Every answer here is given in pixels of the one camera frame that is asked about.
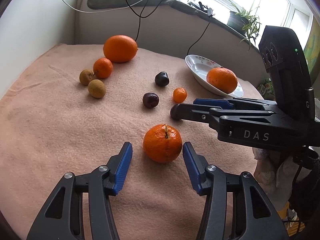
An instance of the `metal bolt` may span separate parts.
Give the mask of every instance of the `metal bolt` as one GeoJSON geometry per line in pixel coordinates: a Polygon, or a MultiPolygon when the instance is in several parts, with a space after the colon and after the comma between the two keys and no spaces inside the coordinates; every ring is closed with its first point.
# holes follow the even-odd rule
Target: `metal bolt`
{"type": "Polygon", "coordinates": [[[107,171],[108,167],[106,165],[102,165],[99,167],[99,171],[107,171]]]}
{"type": "Polygon", "coordinates": [[[251,177],[251,174],[247,171],[245,171],[244,173],[242,173],[242,175],[245,177],[245,178],[250,178],[251,177]]]}
{"type": "Polygon", "coordinates": [[[72,178],[72,176],[73,176],[72,172],[67,172],[66,174],[64,174],[64,177],[66,179],[70,179],[70,178],[72,178]]]}
{"type": "Polygon", "coordinates": [[[208,169],[208,171],[215,171],[215,170],[217,169],[217,167],[214,166],[214,165],[209,165],[209,166],[207,167],[207,169],[208,169]]]}

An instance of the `white glove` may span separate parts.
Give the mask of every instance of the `white glove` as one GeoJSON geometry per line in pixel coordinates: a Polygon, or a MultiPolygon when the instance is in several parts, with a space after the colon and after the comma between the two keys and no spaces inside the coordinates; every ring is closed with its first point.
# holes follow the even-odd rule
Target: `white glove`
{"type": "MultiPolygon", "coordinates": [[[[274,167],[270,161],[270,153],[274,151],[252,148],[254,158],[258,161],[254,177],[268,198],[276,208],[282,210],[289,200],[292,192],[292,182],[299,165],[292,161],[289,156],[279,168],[274,167]]],[[[297,182],[303,180],[311,170],[302,168],[297,182]]]]}

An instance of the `plate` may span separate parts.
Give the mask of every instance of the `plate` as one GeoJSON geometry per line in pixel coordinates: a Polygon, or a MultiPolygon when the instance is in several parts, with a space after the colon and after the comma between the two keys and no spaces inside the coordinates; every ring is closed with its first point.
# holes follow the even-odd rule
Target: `plate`
{"type": "Polygon", "coordinates": [[[216,87],[210,85],[207,82],[207,73],[215,67],[221,67],[218,63],[215,63],[212,60],[209,60],[205,57],[197,56],[197,55],[188,55],[185,58],[185,61],[188,67],[191,69],[194,77],[198,81],[198,83],[203,86],[205,89],[209,90],[210,92],[223,96],[223,97],[233,97],[233,98],[241,98],[243,97],[243,89],[238,82],[238,85],[230,94],[226,94],[221,90],[217,89],[216,87]]]}

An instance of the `pink blanket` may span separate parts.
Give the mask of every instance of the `pink blanket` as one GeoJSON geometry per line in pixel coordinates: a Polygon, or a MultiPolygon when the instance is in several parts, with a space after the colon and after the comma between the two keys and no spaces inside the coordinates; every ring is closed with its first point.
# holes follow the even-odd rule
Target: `pink blanket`
{"type": "MultiPolygon", "coordinates": [[[[133,157],[124,188],[111,197],[120,238],[194,240],[205,198],[192,189],[182,154],[166,165],[144,155],[144,134],[167,123],[209,163],[235,174],[253,173],[256,161],[251,148],[218,141],[207,124],[170,119],[176,87],[188,92],[186,103],[218,98],[197,83],[183,59],[139,49],[132,61],[114,64],[112,75],[104,80],[107,94],[99,100],[79,83],[79,74],[100,57],[101,45],[57,45],[29,66],[0,101],[1,212],[26,239],[63,174],[91,172],[129,141],[133,157]],[[160,71],[169,75],[167,87],[155,86],[160,71]],[[156,108],[142,105],[146,92],[159,96],[156,108]]],[[[249,82],[239,82],[244,97],[261,98],[249,82]]],[[[91,239],[87,209],[85,201],[84,227],[86,239],[91,239]]],[[[231,224],[230,200],[226,223],[231,224]]]]}

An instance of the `dark green flower pot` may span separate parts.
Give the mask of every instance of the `dark green flower pot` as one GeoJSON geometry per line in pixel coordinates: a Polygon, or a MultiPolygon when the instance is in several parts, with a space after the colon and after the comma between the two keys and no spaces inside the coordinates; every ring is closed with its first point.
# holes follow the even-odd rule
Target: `dark green flower pot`
{"type": "Polygon", "coordinates": [[[242,28],[244,25],[247,25],[248,23],[249,23],[248,19],[240,15],[236,15],[235,12],[230,12],[230,17],[227,25],[230,26],[232,29],[236,30],[237,32],[239,32],[240,34],[242,34],[243,36],[245,36],[246,32],[242,28]]]}

